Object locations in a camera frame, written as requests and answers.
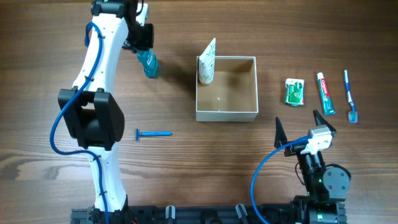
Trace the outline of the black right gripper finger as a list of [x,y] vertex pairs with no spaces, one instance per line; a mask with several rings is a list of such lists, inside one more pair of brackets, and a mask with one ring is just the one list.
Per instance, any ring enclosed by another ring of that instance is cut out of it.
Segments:
[[336,133],[336,129],[327,120],[323,118],[323,116],[318,112],[318,110],[313,110],[313,116],[315,119],[315,124],[317,126],[326,125],[332,134]]
[[281,146],[285,145],[288,142],[287,136],[283,129],[283,125],[277,116],[275,118],[275,140],[274,140],[274,147],[280,148]]

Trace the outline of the blue mouthwash bottle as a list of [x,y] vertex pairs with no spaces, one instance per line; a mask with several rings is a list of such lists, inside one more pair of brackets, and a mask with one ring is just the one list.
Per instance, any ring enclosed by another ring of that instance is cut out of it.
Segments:
[[144,67],[146,77],[157,78],[159,63],[153,50],[138,50],[137,58]]

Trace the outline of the green soap packet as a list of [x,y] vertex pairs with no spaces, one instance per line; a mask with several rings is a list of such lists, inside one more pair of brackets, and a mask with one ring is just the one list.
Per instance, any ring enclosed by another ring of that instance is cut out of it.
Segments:
[[304,105],[304,84],[305,80],[288,78],[285,81],[285,104],[290,106],[303,106]]

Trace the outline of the white leaf-print tube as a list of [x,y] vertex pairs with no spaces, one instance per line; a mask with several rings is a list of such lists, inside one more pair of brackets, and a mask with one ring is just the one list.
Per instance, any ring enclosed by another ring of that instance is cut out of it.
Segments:
[[214,79],[215,72],[216,39],[208,44],[204,52],[199,56],[198,79],[202,85],[209,85]]

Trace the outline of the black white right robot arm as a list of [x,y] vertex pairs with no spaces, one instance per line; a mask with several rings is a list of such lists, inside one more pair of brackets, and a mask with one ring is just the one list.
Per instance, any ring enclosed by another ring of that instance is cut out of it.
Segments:
[[316,126],[308,130],[305,142],[288,142],[279,118],[275,119],[276,148],[284,156],[295,156],[302,173],[306,196],[296,195],[288,204],[278,205],[276,223],[347,223],[344,201],[349,190],[351,173],[338,164],[326,164],[322,151],[331,146],[336,129],[317,111],[313,111]]

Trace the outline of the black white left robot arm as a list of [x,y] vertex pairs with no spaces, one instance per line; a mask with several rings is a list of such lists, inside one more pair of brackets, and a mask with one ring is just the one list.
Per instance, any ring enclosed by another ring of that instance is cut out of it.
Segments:
[[[113,87],[121,50],[153,47],[154,26],[146,23],[148,10],[144,1],[93,1],[93,18],[85,27],[85,61],[72,87],[58,94],[61,111],[50,131],[50,145],[57,154],[88,158],[96,193],[92,207],[72,211],[72,223],[134,222],[118,160],[125,120]],[[76,151],[61,151],[55,145],[61,120],[78,143]]]

